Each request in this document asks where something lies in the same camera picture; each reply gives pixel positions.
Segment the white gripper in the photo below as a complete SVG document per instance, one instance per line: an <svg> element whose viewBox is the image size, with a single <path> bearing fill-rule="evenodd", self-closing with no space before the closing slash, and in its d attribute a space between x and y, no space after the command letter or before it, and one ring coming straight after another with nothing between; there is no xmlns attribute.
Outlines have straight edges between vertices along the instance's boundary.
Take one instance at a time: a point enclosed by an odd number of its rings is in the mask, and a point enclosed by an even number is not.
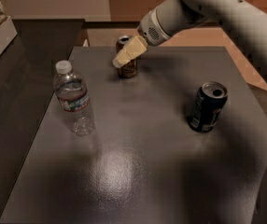
<svg viewBox="0 0 267 224"><path fill-rule="evenodd" d="M126 63L142 55L150 46L159 46L166 41L166 33L161 28L156 10L153 9L140 21L137 28L140 35L133 36L117 53L112 63L121 68Z"/></svg>

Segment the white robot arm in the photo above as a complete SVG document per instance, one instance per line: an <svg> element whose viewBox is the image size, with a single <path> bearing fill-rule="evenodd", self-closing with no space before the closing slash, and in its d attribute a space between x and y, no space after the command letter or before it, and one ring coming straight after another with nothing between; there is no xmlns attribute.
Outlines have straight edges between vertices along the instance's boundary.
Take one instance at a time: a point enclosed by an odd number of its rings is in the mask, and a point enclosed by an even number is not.
<svg viewBox="0 0 267 224"><path fill-rule="evenodd" d="M208 20L219 24L267 83L267 14L246 0L165 0L140 21L138 35L112 63L121 68L149 46Z"/></svg>

